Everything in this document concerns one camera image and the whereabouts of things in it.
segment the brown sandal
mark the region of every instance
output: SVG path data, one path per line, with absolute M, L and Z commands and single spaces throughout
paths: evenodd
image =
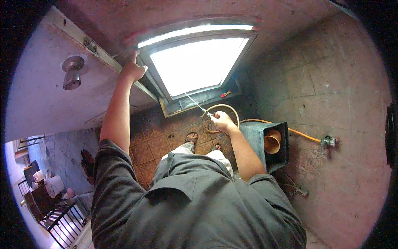
M 221 144 L 216 143 L 215 145 L 213 145 L 213 147 L 211 148 L 211 150 L 209 151 L 209 153 L 212 152 L 212 151 L 221 151 L 221 150 L 222 150 Z
M 189 135 L 191 135 L 191 134 L 196 134 L 196 137 L 188 137 Z M 185 137 L 185 142 L 186 143 L 188 143 L 188 142 L 193 142 L 193 144 L 195 145 L 196 144 L 196 142 L 198 142 L 198 133 L 196 133 L 196 132 L 189 132 L 187 135 L 186 135 L 186 137 Z

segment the white bag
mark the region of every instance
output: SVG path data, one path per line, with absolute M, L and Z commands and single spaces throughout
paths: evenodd
M 44 185 L 51 198 L 55 198 L 65 188 L 60 176 L 47 178 L 44 181 Z
M 39 170 L 36 173 L 34 173 L 33 177 L 35 178 L 35 183 L 38 183 L 41 180 L 44 180 L 44 172 L 43 172 L 43 170 Z

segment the raised arm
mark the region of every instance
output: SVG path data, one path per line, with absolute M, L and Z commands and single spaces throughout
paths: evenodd
M 266 173 L 260 159 L 228 114 L 218 111 L 211 121 L 217 129 L 230 136 L 239 175 L 244 181 L 248 182 L 256 174 Z
M 109 139 L 127 154 L 130 146 L 130 89 L 148 69 L 147 66 L 140 67 L 136 64 L 137 54 L 138 52 L 134 53 L 131 63 L 120 72 L 99 136 L 100 141 Z

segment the hand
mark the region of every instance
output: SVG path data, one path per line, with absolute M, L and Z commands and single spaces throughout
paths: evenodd
M 138 51 L 134 52 L 131 62 L 123 67 L 123 70 L 119 74 L 119 82 L 128 82 L 133 84 L 144 76 L 144 73 L 148 70 L 148 67 L 140 67 L 137 65 L 136 60 L 138 54 Z
M 238 128 L 228 114 L 222 111 L 216 112 L 214 117 L 211 117 L 211 121 L 219 131 L 225 132 L 227 135 L 230 135 L 233 130 Z

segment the orange hose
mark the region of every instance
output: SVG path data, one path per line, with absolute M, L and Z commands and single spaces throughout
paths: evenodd
M 242 121 L 240 121 L 240 123 L 246 122 L 246 121 L 259 121 L 259 122 L 263 122 L 263 123 L 272 123 L 272 122 L 269 122 L 269 121 L 265 121 L 265 120 L 261 120 L 261 119 L 254 119 L 254 118 L 242 120 Z M 293 130 L 293 129 L 291 129 L 291 128 L 287 128 L 287 129 L 288 129 L 289 131 L 295 132 L 295 133 L 297 133 L 297 134 L 299 134 L 299 135 L 301 135 L 301 136 L 303 136 L 303 137 L 306 137 L 306 138 L 308 138 L 308 139 L 311 139 L 311 140 L 313 140 L 313 141 L 315 141 L 315 142 L 319 142 L 319 143 L 321 142 L 319 139 L 310 137 L 310 136 L 305 135 L 304 133 L 301 133 L 301 132 L 299 132 L 299 131 Z
M 272 122 L 270 122 L 270 121 L 265 121 L 265 120 L 261 120 L 261 119 L 254 119 L 254 118 L 252 118 L 252 119 L 245 119 L 245 120 L 239 121 L 238 113 L 235 111 L 235 109 L 234 109 L 233 107 L 231 107 L 231 106 L 229 106 L 229 105 L 225 105 L 225 104 L 218 104 L 218 105 L 212 106 L 212 107 L 210 107 L 209 109 L 207 109 L 207 111 L 209 111 L 209 110 L 211 110 L 211 109 L 213 109 L 213 108 L 215 108 L 215 107 L 219 107 L 219 106 L 228 107 L 229 109 L 231 109 L 231 110 L 235 113 L 236 119 L 238 120 L 238 122 L 235 123 L 235 124 L 238 125 L 238 128 L 239 128 L 239 124 L 240 124 L 240 123 L 247 122 L 247 121 L 258 121 L 258 122 L 263 122 L 263 123 L 272 123 Z M 218 133 L 219 131 L 211 131 L 211 130 L 208 130 L 208 129 L 205 128 L 205 126 L 204 126 L 204 124 L 203 124 L 203 119 L 204 119 L 204 118 L 205 118 L 205 115 L 203 114 L 203 115 L 202 115 L 202 126 L 203 126 L 204 130 L 207 131 L 207 132 L 210 132 L 210 133 Z M 303 137 L 306 137 L 306 138 L 308 138 L 308 139 L 311 139 L 312 141 L 315 141 L 315 142 L 318 142 L 318 143 L 321 142 L 319 139 L 310 137 L 310 136 L 305 135 L 304 133 L 301 133 L 301 132 L 299 132 L 299 131 L 296 131 L 296 130 L 293 130 L 293 129 L 290 129 L 290 128 L 287 128 L 287 129 L 288 129 L 289 131 L 295 132 L 295 133 L 297 133 L 297 134 L 299 134 L 299 135 L 301 135 L 301 136 L 303 136 Z

